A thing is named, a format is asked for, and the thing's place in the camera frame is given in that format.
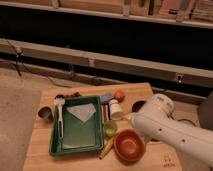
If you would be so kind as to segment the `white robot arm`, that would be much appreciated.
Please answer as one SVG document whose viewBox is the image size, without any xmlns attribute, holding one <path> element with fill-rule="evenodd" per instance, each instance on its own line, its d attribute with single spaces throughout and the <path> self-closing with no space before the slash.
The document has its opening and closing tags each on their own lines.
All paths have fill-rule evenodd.
<svg viewBox="0 0 213 171">
<path fill-rule="evenodd" d="M 169 118 L 174 102 L 164 94 L 154 94 L 131 116 L 132 127 L 141 134 L 163 141 L 213 168 L 213 131 Z"/>
</svg>

